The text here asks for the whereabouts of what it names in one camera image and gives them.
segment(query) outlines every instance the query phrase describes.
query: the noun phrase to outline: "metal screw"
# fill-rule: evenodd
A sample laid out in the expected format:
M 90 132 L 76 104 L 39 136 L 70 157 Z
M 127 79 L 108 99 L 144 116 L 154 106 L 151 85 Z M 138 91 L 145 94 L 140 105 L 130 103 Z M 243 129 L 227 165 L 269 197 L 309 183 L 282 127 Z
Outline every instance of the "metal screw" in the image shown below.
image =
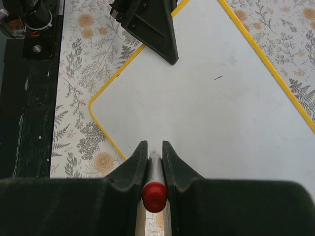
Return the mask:
M 33 47 L 33 52 L 35 53 L 40 53 L 41 52 L 41 46 L 40 45 L 35 45 Z

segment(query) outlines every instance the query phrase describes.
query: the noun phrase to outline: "yellow border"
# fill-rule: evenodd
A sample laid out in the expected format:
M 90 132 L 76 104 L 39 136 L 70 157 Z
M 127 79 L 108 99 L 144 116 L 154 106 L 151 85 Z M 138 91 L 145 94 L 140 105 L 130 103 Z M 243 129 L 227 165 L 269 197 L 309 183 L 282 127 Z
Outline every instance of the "yellow border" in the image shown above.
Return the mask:
M 175 8 L 175 10 L 172 12 L 172 17 L 176 16 L 176 14 L 189 2 L 189 0 L 183 0 L 183 2 Z M 298 110 L 298 112 L 301 114 L 301 116 L 304 118 L 306 123 L 310 126 L 311 130 L 315 133 L 315 122 L 312 121 L 311 117 L 307 114 L 307 112 L 304 110 L 300 102 L 296 99 L 294 94 L 291 92 L 290 88 L 287 86 L 285 81 L 281 78 L 280 74 L 276 71 L 276 69 L 273 67 L 273 65 L 270 63 L 270 61 L 267 59 L 263 51 L 260 49 L 260 47 L 257 45 L 257 43 L 254 41 L 250 33 L 245 29 L 241 21 L 237 18 L 237 16 L 234 14 L 233 10 L 230 8 L 228 3 L 225 0 L 218 0 L 218 2 L 221 4 L 221 6 L 224 8 L 224 10 L 227 12 L 229 17 L 232 19 L 234 24 L 237 26 L 237 28 L 241 31 L 243 36 L 246 38 L 246 40 L 249 42 L 249 44 L 252 46 L 254 51 L 257 53 L 257 55 L 260 57 L 262 62 L 265 64 L 267 69 L 270 71 L 270 73 L 273 75 L 275 80 L 278 82 L 280 87 L 283 89 L 283 91 L 286 93 L 288 98 L 291 100 L 295 108 Z M 112 138 L 108 135 L 108 133 L 105 131 L 105 129 L 101 126 L 101 124 L 98 122 L 98 120 L 95 118 L 93 112 L 92 112 L 92 103 L 96 100 L 96 98 L 116 79 L 117 76 L 120 75 L 120 73 L 132 62 L 133 59 L 145 48 L 145 45 L 142 44 L 132 55 L 131 57 L 120 67 L 116 73 L 110 78 L 109 81 L 107 81 L 106 84 L 103 85 L 103 87 L 95 94 L 95 96 L 91 99 L 89 103 L 89 111 L 93 118 L 93 120 L 98 124 L 100 129 L 104 132 L 108 140 L 113 144 L 115 149 L 118 151 L 118 153 L 122 156 L 124 160 L 126 160 L 126 157 L 122 153 L 122 151 L 118 148 L 118 146 L 114 143 Z
M 181 4 L 179 4 L 178 7 L 175 8 L 175 10 L 172 12 L 172 17 L 176 16 L 176 14 L 183 9 L 183 7 L 189 2 L 189 0 L 183 0 Z M 94 97 L 91 99 L 89 103 L 89 112 L 92 116 L 93 120 L 96 122 L 96 124 L 100 127 L 100 129 L 104 132 L 108 140 L 113 144 L 113 146 L 116 148 L 118 153 L 122 156 L 124 160 L 126 160 L 125 155 L 122 153 L 122 151 L 117 147 L 117 145 L 114 143 L 113 139 L 109 136 L 109 134 L 106 132 L 106 130 L 101 126 L 101 124 L 98 122 L 98 120 L 95 118 L 93 111 L 92 111 L 92 103 L 95 101 L 95 99 L 120 75 L 120 73 L 132 62 L 133 59 L 145 48 L 146 45 L 142 44 L 132 55 L 131 57 L 120 67 L 116 73 L 109 79 L 109 81 L 106 82 L 106 84 L 103 85 L 103 87 L 94 95 Z

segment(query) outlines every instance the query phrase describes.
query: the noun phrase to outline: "red tip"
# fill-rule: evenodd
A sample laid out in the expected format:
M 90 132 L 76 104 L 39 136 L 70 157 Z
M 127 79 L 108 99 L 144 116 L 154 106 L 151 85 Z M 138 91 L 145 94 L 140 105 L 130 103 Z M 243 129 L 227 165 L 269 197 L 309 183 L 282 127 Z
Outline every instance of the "red tip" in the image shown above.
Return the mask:
M 162 211 L 166 205 L 167 189 L 159 182 L 148 183 L 142 189 L 144 207 L 152 213 Z

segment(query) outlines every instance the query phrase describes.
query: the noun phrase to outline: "whiteboard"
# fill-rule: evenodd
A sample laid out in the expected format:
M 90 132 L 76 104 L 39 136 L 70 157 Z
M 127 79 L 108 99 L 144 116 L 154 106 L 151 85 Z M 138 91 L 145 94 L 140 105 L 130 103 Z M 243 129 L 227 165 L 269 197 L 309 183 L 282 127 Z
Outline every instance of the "whiteboard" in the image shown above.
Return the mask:
M 204 177 L 293 180 L 315 199 L 315 135 L 220 3 L 173 22 L 174 66 L 144 48 L 90 103 L 119 152 L 167 140 Z

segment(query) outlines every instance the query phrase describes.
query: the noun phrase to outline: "floral pattern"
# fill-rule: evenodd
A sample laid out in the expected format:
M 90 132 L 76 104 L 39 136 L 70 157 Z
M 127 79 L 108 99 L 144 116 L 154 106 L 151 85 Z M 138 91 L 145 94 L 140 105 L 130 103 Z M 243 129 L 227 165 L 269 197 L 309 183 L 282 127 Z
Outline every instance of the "floral pattern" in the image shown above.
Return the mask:
M 110 16 L 110 2 L 65 3 L 51 177 L 103 177 L 123 162 L 88 111 L 140 45 Z M 315 121 L 315 0 L 227 2 Z M 162 217 L 147 213 L 147 236 L 163 235 Z

